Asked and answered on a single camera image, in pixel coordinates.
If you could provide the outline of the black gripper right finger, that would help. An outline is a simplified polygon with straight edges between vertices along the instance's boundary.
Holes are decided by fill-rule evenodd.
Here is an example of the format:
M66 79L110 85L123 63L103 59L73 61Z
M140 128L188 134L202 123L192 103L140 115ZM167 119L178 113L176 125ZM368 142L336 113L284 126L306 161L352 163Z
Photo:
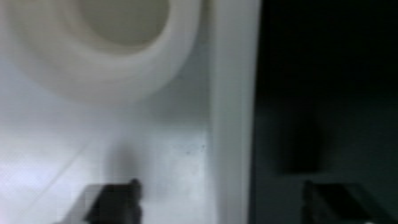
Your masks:
M391 224L391 215L359 184L304 183L302 224Z

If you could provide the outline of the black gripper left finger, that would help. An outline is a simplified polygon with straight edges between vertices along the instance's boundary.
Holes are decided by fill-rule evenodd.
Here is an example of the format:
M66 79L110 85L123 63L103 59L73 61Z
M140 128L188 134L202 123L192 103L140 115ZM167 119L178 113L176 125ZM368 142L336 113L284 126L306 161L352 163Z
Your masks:
M91 185L59 224L142 224L140 181Z

